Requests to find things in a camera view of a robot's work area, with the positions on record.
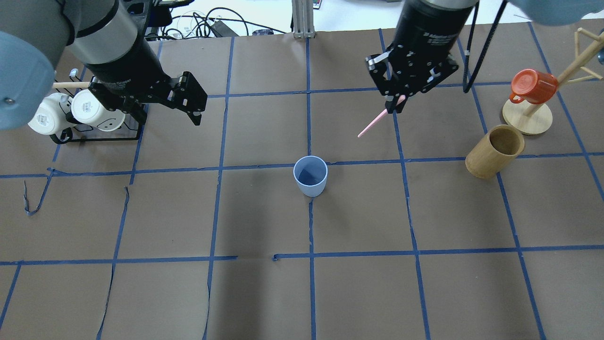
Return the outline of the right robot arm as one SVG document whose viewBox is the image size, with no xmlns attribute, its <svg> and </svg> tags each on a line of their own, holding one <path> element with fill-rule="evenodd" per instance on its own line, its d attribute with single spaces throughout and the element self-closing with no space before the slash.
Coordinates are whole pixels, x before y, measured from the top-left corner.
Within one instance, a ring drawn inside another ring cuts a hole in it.
<svg viewBox="0 0 604 340">
<path fill-rule="evenodd" d="M 459 69 L 450 51 L 480 0 L 405 0 L 394 39 L 381 54 L 365 58 L 381 95 L 411 97 L 426 93 Z M 602 0 L 502 0 L 531 21 L 564 26 L 603 11 Z M 386 77 L 390 65 L 391 76 Z"/>
</svg>

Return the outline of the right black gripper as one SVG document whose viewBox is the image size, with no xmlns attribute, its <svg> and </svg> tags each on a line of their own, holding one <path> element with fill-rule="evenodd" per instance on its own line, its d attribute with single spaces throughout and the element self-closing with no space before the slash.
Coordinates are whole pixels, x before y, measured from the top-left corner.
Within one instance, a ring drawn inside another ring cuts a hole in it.
<svg viewBox="0 0 604 340">
<path fill-rule="evenodd" d="M 386 114 L 401 113 L 405 96 L 426 93 L 459 65 L 450 51 L 476 0 L 406 0 L 392 43 L 365 59 Z"/>
</svg>

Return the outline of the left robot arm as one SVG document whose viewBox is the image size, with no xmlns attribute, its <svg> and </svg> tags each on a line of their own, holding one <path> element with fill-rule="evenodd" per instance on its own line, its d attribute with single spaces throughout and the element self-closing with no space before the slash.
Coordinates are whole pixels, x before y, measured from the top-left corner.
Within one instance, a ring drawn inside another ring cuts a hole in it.
<svg viewBox="0 0 604 340">
<path fill-rule="evenodd" d="M 93 74 L 89 90 L 104 108 L 144 125 L 142 104 L 158 103 L 200 125 L 207 93 L 188 71 L 175 78 L 164 72 L 122 1 L 3 0 L 1 129 L 32 120 L 66 49 Z"/>
</svg>

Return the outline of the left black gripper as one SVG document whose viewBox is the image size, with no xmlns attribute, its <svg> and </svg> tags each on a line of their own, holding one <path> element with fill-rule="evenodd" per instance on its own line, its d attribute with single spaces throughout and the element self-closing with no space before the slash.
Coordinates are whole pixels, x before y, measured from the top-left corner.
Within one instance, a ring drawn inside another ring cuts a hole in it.
<svg viewBox="0 0 604 340">
<path fill-rule="evenodd" d="M 96 82 L 88 86 L 93 96 L 109 110 L 121 110 L 140 125 L 147 121 L 143 103 L 159 103 L 185 112 L 200 126 L 209 95 L 189 71 L 171 78 L 144 37 L 127 44 L 127 51 L 116 60 L 85 62 Z"/>
</svg>

